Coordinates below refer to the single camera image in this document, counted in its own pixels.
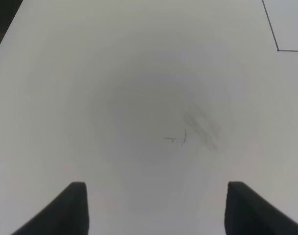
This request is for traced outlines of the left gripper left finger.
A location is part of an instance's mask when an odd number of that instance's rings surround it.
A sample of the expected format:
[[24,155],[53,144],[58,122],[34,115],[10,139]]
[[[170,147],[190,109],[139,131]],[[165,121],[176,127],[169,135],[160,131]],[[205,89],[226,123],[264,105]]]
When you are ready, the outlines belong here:
[[70,183],[14,235],[87,235],[90,228],[87,185]]

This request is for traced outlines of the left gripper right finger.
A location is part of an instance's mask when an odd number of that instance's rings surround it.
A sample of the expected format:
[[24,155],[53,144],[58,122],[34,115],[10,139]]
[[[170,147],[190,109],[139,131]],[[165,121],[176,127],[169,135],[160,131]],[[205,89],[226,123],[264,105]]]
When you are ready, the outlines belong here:
[[298,235],[298,223],[243,182],[229,182],[224,226],[227,235]]

